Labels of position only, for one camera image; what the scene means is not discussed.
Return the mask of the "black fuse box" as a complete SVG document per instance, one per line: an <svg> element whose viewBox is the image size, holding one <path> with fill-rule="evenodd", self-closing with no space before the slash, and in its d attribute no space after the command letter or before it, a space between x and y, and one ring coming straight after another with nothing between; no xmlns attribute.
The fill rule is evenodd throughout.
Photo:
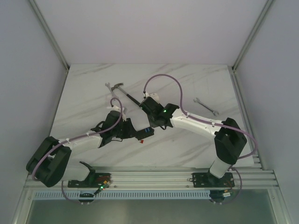
<svg viewBox="0 0 299 224"><path fill-rule="evenodd" d="M148 138L148 137L153 136L153 135L154 135L154 129L151 128L151 127L147 127L145 129L137 131L136 134L135 134L135 137L138 140L143 140L143 139Z"/></svg>

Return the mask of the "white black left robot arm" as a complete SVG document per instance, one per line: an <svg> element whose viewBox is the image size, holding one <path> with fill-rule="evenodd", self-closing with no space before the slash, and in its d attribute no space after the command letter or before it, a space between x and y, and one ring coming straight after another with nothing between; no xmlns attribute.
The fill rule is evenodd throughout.
<svg viewBox="0 0 299 224"><path fill-rule="evenodd" d="M46 137L28 161L26 170L46 187L53 187L59 181L75 182L85 188L97 187L103 176L75 155L103 147L114 139L122 141L136 137L131 119L111 111L104 121L81 136L64 140Z"/></svg>

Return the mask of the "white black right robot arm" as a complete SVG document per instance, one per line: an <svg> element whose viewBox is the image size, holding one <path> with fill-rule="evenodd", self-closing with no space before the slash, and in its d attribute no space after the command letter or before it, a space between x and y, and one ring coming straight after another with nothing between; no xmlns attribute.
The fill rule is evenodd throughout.
<svg viewBox="0 0 299 224"><path fill-rule="evenodd" d="M147 114L150 126L181 128L214 140L216 158L209 168L207 182L218 186L231 166L235 165L247 139L234 119L225 121L207 119L182 110L174 104L162 106L152 97L146 97L139 107Z"/></svg>

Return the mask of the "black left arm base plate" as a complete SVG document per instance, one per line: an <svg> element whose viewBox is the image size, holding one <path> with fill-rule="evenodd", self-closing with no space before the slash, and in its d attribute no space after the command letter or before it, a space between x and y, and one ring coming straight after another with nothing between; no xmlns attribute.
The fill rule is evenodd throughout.
<svg viewBox="0 0 299 224"><path fill-rule="evenodd" d="M110 173L95 173L93 175L88 175L85 180L68 181L68 188L100 188L105 183L108 183L111 179Z"/></svg>

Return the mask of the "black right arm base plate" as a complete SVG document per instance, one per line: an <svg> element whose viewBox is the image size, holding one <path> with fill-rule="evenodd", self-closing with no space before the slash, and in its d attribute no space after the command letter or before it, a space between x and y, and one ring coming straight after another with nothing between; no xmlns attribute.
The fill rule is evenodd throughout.
<svg viewBox="0 0 299 224"><path fill-rule="evenodd" d="M209 172L192 173L189 179L195 188L232 188L235 186L233 174L226 172L222 178L215 177Z"/></svg>

